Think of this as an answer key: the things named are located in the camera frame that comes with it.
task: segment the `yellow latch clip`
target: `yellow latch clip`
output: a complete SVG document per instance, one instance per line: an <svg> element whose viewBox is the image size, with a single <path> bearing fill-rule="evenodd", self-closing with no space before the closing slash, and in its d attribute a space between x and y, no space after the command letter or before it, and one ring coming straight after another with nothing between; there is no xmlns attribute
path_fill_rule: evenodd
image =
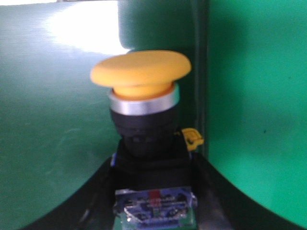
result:
<svg viewBox="0 0 307 230"><path fill-rule="evenodd" d="M197 146L202 145L204 142L201 134L194 128L184 128L182 133L189 151L195 150Z"/></svg>

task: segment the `silver ring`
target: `silver ring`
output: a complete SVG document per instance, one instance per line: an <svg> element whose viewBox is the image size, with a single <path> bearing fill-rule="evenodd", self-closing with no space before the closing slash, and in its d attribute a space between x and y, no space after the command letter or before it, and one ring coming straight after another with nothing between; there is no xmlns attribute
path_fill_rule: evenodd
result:
<svg viewBox="0 0 307 230"><path fill-rule="evenodd" d="M170 109L178 104L179 86L175 83L174 90L167 95L142 101L127 101L118 98L113 90L109 93L110 108L114 112L123 115L149 115Z"/></svg>

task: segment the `yellow mushroom button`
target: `yellow mushroom button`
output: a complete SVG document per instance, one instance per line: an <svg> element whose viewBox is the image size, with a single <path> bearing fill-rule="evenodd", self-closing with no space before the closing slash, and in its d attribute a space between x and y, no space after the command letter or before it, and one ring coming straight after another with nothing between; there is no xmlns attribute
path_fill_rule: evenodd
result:
<svg viewBox="0 0 307 230"><path fill-rule="evenodd" d="M148 50L108 58L94 66L94 83L112 87L124 100L146 100L168 94L173 81L191 70L189 59L169 50Z"/></svg>

